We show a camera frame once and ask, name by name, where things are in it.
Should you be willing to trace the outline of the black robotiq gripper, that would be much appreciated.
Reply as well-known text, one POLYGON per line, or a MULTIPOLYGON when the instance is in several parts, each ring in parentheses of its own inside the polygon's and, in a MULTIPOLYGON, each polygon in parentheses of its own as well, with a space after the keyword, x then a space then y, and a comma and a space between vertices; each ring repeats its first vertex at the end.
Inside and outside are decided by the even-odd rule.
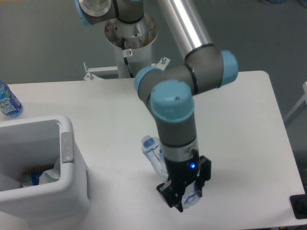
POLYGON ((156 187, 161 198, 169 207, 175 207, 183 212, 182 198, 186 187, 195 181, 198 195, 202 195, 202 188, 211 179, 212 162, 198 153, 186 161, 172 161, 165 158, 169 180, 156 187))

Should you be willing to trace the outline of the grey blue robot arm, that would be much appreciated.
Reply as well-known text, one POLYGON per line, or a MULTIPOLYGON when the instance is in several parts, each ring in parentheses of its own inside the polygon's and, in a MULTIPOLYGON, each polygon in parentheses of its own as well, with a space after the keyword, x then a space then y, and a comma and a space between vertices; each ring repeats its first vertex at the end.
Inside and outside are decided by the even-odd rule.
POLYGON ((199 154, 193 96, 236 80, 238 64, 230 51, 219 51, 189 0, 158 2, 184 64, 152 65, 158 28, 142 0, 77 0, 84 24, 105 22, 115 51, 118 76, 134 79, 140 100, 155 119, 159 137, 142 140, 143 153, 163 182, 164 201, 179 211, 194 205, 211 178, 211 161, 199 154))

